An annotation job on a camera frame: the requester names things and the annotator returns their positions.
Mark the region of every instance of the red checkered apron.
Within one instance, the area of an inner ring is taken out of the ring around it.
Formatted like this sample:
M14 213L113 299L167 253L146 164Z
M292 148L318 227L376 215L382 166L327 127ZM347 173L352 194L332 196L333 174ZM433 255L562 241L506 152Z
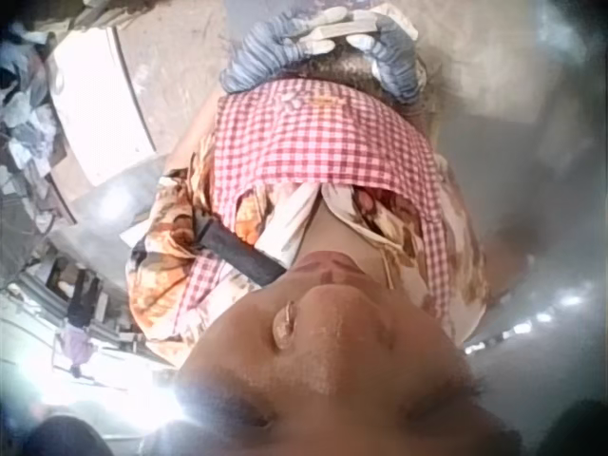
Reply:
M233 230L238 199L261 184L357 185L411 201L422 221L430 312L445 322L447 250L435 161L427 140L396 112L344 85L281 80L222 99L216 141L214 207ZM219 266L213 254L199 256L178 319L214 289Z

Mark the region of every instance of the blue glove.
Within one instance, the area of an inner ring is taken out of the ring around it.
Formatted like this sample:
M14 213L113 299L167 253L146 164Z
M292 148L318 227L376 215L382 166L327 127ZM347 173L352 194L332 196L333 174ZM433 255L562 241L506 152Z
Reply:
M319 26L342 22L347 16L344 7L326 9L315 17L291 11L256 24L230 65L221 72L221 86L227 93L251 90L289 66L331 52L335 48L332 40L298 43L297 37Z
M372 64L373 75L399 103L413 105L420 87L416 75L416 46L399 25L384 14L356 11L355 19L375 16L378 35L354 34L347 41L360 49Z

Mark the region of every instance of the woman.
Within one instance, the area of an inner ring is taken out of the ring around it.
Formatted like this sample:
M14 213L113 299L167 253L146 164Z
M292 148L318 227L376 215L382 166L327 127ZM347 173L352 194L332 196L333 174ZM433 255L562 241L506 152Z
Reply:
M149 452L516 454L458 349L488 286L445 160L365 93L280 78L334 48L294 37L346 15L257 25L222 73L230 95L211 97L167 162L127 272L150 347L180 367L189 420ZM373 17L379 33L348 42L415 105L413 42ZM196 213L288 272L259 289L196 252Z

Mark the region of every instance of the pile of clothes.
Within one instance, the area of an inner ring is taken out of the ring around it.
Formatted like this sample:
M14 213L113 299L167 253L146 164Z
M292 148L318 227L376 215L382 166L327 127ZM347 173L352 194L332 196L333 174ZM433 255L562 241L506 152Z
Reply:
M14 23L0 43L2 163L10 163L13 170L33 163L41 178L50 171L58 129L49 102L47 71L38 53L47 41L47 33L27 31Z

